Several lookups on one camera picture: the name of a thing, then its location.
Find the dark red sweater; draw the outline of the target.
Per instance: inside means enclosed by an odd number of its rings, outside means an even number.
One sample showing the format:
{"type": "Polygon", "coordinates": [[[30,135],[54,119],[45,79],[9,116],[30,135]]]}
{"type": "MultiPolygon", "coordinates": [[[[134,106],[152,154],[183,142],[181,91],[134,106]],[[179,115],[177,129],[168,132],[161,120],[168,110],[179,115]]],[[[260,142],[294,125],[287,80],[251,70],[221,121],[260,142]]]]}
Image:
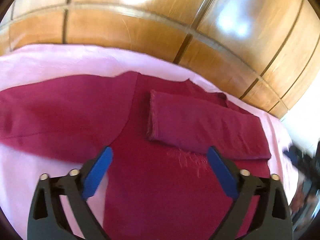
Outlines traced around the dark red sweater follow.
{"type": "Polygon", "coordinates": [[[208,164],[211,146],[240,169],[270,175],[257,116],[189,80],[136,72],[2,91],[1,142],[75,163],[110,146],[104,229],[112,239],[208,239],[232,203],[208,164]]]}

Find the pink bedspread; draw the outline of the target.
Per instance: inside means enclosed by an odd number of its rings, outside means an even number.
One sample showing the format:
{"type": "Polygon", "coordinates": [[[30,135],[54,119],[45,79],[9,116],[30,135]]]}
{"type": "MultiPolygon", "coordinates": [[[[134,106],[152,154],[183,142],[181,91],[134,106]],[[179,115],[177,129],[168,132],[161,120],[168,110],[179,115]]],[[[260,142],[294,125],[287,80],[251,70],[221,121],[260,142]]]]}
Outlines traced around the pink bedspread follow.
{"type": "MultiPolygon", "coordinates": [[[[223,92],[199,74],[177,65],[128,50],[34,44],[1,57],[1,92],[68,76],[116,77],[127,72],[172,82],[189,80],[207,93],[225,94],[230,102],[257,116],[271,153],[267,162],[270,175],[275,173],[280,176],[287,201],[293,200],[298,187],[298,172],[282,153],[291,139],[280,120],[223,92]]],[[[22,238],[27,236],[29,209],[39,176],[43,173],[60,176],[82,164],[30,154],[1,142],[1,209],[22,238]]],[[[108,171],[97,196],[89,201],[103,228],[107,186],[108,171]]]]}

